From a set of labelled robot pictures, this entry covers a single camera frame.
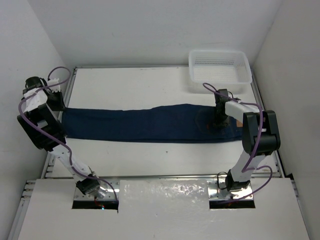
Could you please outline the dark blue denim trousers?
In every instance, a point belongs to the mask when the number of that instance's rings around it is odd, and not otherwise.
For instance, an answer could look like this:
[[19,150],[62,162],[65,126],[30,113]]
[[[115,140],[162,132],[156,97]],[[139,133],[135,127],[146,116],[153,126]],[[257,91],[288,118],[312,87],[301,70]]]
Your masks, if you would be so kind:
[[214,113],[213,106],[193,104],[140,110],[67,108],[61,121],[68,138],[82,140],[215,144],[242,139],[242,128],[235,119],[216,127]]

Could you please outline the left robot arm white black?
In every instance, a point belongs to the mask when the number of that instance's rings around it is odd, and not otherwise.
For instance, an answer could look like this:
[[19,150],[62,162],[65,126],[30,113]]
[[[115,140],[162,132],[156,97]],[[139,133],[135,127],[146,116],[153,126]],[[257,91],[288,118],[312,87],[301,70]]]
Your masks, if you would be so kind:
[[46,81],[38,76],[29,77],[19,104],[20,107],[25,105],[25,109],[19,110],[17,120],[38,149],[46,150],[60,160],[83,195],[97,197],[101,182],[89,166],[75,159],[67,146],[62,123],[55,115],[66,108],[58,83],[58,78]]

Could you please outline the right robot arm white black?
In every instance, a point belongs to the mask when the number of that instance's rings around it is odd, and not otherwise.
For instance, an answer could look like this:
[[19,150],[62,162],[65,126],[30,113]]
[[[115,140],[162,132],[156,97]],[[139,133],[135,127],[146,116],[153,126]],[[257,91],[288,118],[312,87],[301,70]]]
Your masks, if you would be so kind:
[[226,89],[215,91],[214,97],[215,127],[226,127],[231,118],[242,124],[243,151],[225,177],[226,190],[238,191],[249,185],[255,170],[263,168],[259,165],[265,157],[280,148],[277,116],[273,110],[263,110],[256,103],[229,97]]

